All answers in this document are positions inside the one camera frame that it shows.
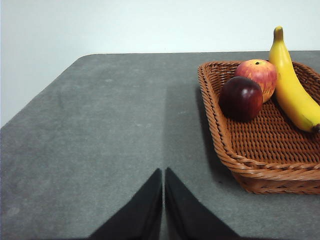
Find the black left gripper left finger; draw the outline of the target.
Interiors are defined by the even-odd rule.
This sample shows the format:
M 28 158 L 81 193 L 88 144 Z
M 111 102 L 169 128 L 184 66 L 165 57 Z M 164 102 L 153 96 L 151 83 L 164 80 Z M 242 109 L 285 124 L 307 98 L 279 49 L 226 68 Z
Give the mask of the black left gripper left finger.
M 131 200 L 89 237 L 90 240 L 148 240 L 160 228 L 162 171 L 157 168 Z

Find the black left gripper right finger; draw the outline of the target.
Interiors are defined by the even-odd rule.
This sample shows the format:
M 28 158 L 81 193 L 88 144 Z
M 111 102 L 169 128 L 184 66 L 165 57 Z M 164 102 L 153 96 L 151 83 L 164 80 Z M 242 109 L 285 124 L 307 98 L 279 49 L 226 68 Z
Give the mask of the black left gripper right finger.
M 240 236 L 208 210 L 171 168 L 165 170 L 165 207 L 183 240 L 239 240 Z

